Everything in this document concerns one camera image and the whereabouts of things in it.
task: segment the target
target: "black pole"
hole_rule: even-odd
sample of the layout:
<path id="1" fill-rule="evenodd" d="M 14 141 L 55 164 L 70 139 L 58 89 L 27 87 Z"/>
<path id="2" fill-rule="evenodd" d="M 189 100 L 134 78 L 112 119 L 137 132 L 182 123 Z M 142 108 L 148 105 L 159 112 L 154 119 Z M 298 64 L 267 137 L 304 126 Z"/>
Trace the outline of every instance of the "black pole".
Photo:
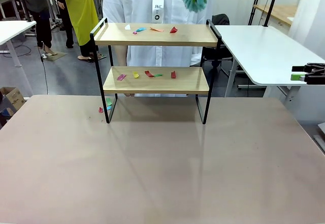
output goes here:
<path id="1" fill-rule="evenodd" d="M 268 24 L 269 24 L 269 20 L 270 20 L 271 13 L 272 13 L 272 10 L 273 10 L 273 7 L 274 7 L 274 3 L 275 3 L 275 0 L 272 0 L 272 1 L 271 1 L 270 8 L 269 8 L 268 15 L 267 15 L 266 20 L 265 20 L 265 23 L 264 23 L 264 25 L 263 25 L 264 27 L 267 27 Z"/>
<path id="2" fill-rule="evenodd" d="M 252 25 L 253 23 L 253 19 L 254 19 L 254 15 L 255 15 L 255 7 L 254 5 L 257 5 L 258 4 L 258 0 L 254 0 L 254 4 L 253 4 L 253 7 L 252 7 L 252 11 L 250 13 L 250 17 L 249 17 L 249 21 L 248 21 L 248 25 Z"/>
<path id="3" fill-rule="evenodd" d="M 27 9 L 27 5 L 26 5 L 26 0 L 20 0 L 20 2 L 21 2 L 21 4 L 24 7 L 27 21 L 28 22 L 31 22 L 31 19 L 30 19 L 30 16 L 29 16 L 29 12 L 28 12 L 28 9 Z"/>

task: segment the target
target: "white desk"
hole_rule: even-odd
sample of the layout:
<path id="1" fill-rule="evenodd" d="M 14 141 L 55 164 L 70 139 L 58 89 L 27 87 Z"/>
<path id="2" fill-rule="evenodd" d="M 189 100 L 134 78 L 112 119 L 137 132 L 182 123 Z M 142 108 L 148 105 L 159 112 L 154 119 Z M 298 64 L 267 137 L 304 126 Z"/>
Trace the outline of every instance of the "white desk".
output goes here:
<path id="1" fill-rule="evenodd" d="M 291 81 L 292 66 L 325 61 L 273 27 L 218 25 L 224 44 L 234 56 L 225 97 L 230 95 L 239 64 L 254 84 L 278 86 L 291 101 L 305 82 Z"/>
<path id="2" fill-rule="evenodd" d="M 26 73 L 24 69 L 22 68 L 22 65 L 18 59 L 18 56 L 16 54 L 15 48 L 11 42 L 11 39 L 18 34 L 24 32 L 28 28 L 34 26 L 36 24 L 35 21 L 27 22 L 27 21 L 1 21 L 0 22 L 0 45 L 6 43 L 8 46 L 8 49 L 10 51 L 10 54 L 12 56 L 12 59 L 14 61 L 15 67 L 19 69 L 19 72 L 21 76 L 24 79 L 24 86 L 26 88 L 26 91 L 28 93 L 28 96 L 33 95 L 33 90 L 31 89 L 30 83 L 26 77 Z"/>
<path id="3" fill-rule="evenodd" d="M 14 7 L 14 10 L 15 10 L 15 14 L 16 14 L 16 17 L 17 17 L 17 20 L 20 20 L 20 16 L 19 16 L 19 12 L 17 10 L 17 6 L 16 6 L 16 2 L 15 0 L 0 0 L 0 11 L 1 11 L 1 14 L 2 16 L 5 18 L 5 13 L 4 13 L 4 10 L 2 9 L 2 3 L 6 3 L 6 2 L 9 2 L 11 1 L 12 2 L 12 5 Z"/>

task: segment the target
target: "table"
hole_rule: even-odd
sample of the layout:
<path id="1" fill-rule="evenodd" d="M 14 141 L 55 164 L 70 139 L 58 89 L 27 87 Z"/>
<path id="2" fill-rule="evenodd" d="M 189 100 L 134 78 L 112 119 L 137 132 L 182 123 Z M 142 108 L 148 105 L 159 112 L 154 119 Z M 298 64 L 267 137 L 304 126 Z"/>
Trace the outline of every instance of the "table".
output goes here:
<path id="1" fill-rule="evenodd" d="M 3 3 L 6 3 L 6 2 L 9 2 L 9 1 L 12 2 L 12 6 L 14 7 L 17 20 L 20 20 L 20 16 L 19 16 L 19 12 L 17 10 L 17 6 L 16 6 L 15 0 L 0 0 L 0 11 L 1 11 L 1 14 L 2 14 L 3 18 L 5 18 L 6 16 L 5 16 L 4 10 L 2 9 L 2 4 Z"/>
<path id="2" fill-rule="evenodd" d="M 320 223 L 325 156 L 276 99 L 35 95 L 0 131 L 9 223 Z"/>
<path id="3" fill-rule="evenodd" d="M 264 19 L 266 19 L 267 14 L 269 13 L 269 5 L 254 5 L 254 8 L 263 12 L 262 16 L 262 24 L 264 23 Z M 271 18 L 269 21 L 269 25 L 275 27 L 279 31 L 285 33 L 286 35 L 289 33 L 290 27 L 293 23 L 293 19 L 297 12 L 296 5 L 275 5 L 273 7 Z"/>
<path id="4" fill-rule="evenodd" d="M 292 66 L 325 61 L 273 27 L 216 26 L 222 41 L 234 56 L 225 97 L 230 96 L 237 65 L 260 86 L 277 86 L 292 101 L 305 82 L 291 81 Z"/>
<path id="5" fill-rule="evenodd" d="M 18 59 L 15 48 L 11 42 L 11 39 L 18 34 L 24 32 L 28 28 L 34 26 L 36 24 L 35 21 L 27 22 L 27 21 L 1 21 L 0 22 L 0 45 L 6 43 L 10 54 L 12 56 L 14 65 L 17 69 L 19 69 L 19 73 L 24 80 L 24 86 L 27 91 L 28 96 L 33 95 L 33 90 L 31 85 L 27 79 L 26 73 Z"/>

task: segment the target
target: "table leg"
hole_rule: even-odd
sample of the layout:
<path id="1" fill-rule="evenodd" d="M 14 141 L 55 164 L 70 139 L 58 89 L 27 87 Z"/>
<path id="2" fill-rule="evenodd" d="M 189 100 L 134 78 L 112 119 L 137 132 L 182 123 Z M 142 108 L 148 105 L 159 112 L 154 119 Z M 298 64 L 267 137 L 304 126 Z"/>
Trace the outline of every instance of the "table leg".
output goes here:
<path id="1" fill-rule="evenodd" d="M 0 4 L 0 11 L 1 11 L 2 17 L 3 17 L 3 18 L 6 18 L 5 13 L 4 13 L 4 10 L 3 10 L 1 4 Z"/>
<path id="2" fill-rule="evenodd" d="M 267 86 L 267 87 L 266 87 L 266 90 L 265 90 L 265 92 L 264 92 L 263 97 L 264 97 L 264 98 L 268 98 L 268 97 L 270 97 L 270 95 L 271 95 L 271 90 L 272 90 L 272 87 L 271 87 L 271 86 Z"/>
<path id="3" fill-rule="evenodd" d="M 291 89 L 289 90 L 289 93 L 287 94 L 284 105 L 286 106 L 289 102 L 291 102 L 297 93 L 299 92 L 300 86 L 292 86 Z"/>
<path id="4" fill-rule="evenodd" d="M 232 70 L 230 71 L 230 74 L 229 74 L 227 89 L 225 90 L 224 97 L 229 97 L 230 96 L 230 93 L 231 93 L 232 88 L 233 88 L 233 83 L 234 83 L 234 80 L 235 80 L 237 66 L 238 66 L 238 62 L 237 62 L 236 59 L 234 59 L 233 67 L 232 67 Z"/>
<path id="5" fill-rule="evenodd" d="M 29 97 L 31 97 L 33 95 L 33 90 L 31 89 L 31 85 L 30 85 L 30 83 L 29 83 L 29 81 L 27 79 L 26 73 L 25 73 L 24 69 L 22 68 L 22 65 L 20 64 L 20 61 L 19 61 L 18 56 L 16 54 L 15 48 L 12 45 L 11 40 L 8 40 L 6 42 L 6 44 L 8 46 L 8 49 L 9 49 L 10 54 L 12 56 L 12 59 L 14 61 L 15 67 L 17 69 L 19 69 L 20 75 L 23 77 L 24 85 L 25 85 L 27 94 L 28 94 Z"/>
<path id="6" fill-rule="evenodd" d="M 12 2 L 12 6 L 14 7 L 14 10 L 15 10 L 15 14 L 16 14 L 17 20 L 21 20 L 21 19 L 20 19 L 19 12 L 18 12 L 18 10 L 17 10 L 16 1 L 15 1 L 15 0 L 11 0 L 11 2 Z"/>

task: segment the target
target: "orange paper scrap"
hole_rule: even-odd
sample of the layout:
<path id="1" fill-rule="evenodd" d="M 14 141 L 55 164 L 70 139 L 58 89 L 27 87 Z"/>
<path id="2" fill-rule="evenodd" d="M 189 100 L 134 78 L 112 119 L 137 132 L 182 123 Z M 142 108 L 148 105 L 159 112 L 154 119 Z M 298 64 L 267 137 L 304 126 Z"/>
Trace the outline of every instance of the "orange paper scrap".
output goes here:
<path id="1" fill-rule="evenodd" d="M 162 29 L 157 29 L 157 28 L 152 28 L 152 27 L 150 27 L 150 30 L 152 30 L 152 31 L 157 31 L 157 32 L 163 32 L 164 30 L 162 30 Z"/>

